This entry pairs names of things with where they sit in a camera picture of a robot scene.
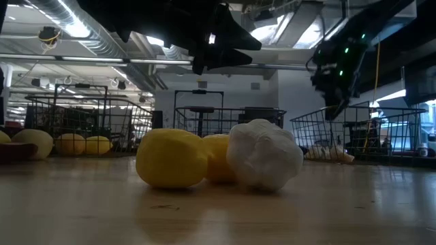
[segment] metal wire cage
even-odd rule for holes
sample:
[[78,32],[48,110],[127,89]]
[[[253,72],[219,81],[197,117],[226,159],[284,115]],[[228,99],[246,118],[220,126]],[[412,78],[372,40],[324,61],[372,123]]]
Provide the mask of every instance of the metal wire cage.
[[306,159],[391,162],[413,159],[420,145],[420,115],[411,108],[349,106],[336,119],[326,120],[328,108],[291,119],[296,143],[308,150]]
[[184,129],[200,137],[228,134],[233,126],[263,118],[283,127],[286,111],[272,108],[208,108],[181,107],[174,110],[174,128]]
[[[65,144],[80,156],[122,157],[136,153],[151,130],[152,113],[126,99],[105,97],[28,96],[26,129],[49,133],[55,145]],[[83,137],[66,137],[75,134]],[[52,154],[61,154],[53,150]]]

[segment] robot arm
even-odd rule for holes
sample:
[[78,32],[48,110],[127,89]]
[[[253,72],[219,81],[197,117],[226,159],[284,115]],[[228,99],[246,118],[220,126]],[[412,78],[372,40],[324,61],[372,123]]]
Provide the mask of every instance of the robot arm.
[[344,28],[315,50],[317,65],[311,77],[315,89],[323,92],[326,120],[335,119],[358,96],[360,66],[371,41],[386,23],[414,0],[381,0],[353,16]]

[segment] wooden table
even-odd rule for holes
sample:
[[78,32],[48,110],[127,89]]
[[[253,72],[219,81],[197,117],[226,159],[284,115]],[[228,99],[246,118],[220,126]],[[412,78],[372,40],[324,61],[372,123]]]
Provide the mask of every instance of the wooden table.
[[436,173],[306,162],[274,195],[160,191],[134,158],[0,166],[0,244],[436,244]]

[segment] yellow ball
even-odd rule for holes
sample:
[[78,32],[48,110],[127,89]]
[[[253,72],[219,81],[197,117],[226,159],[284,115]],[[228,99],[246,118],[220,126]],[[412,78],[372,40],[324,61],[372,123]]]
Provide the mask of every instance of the yellow ball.
[[53,149],[53,138],[46,132],[36,129],[24,129],[12,137],[14,143],[35,144],[38,151],[30,160],[44,160]]
[[139,145],[136,171],[158,188],[186,188],[207,173],[207,151],[202,138],[180,129],[153,129]]
[[236,176],[227,163],[228,135],[209,135],[203,138],[208,149],[206,179],[214,183],[234,183]]
[[80,135],[66,133],[59,136],[54,145],[59,154],[80,155],[84,152],[86,142]]
[[10,142],[11,142],[11,138],[9,138],[9,136],[7,136],[7,134],[5,134],[4,132],[0,131],[0,144],[10,143]]
[[87,138],[87,154],[102,155],[113,147],[107,137],[93,136]]

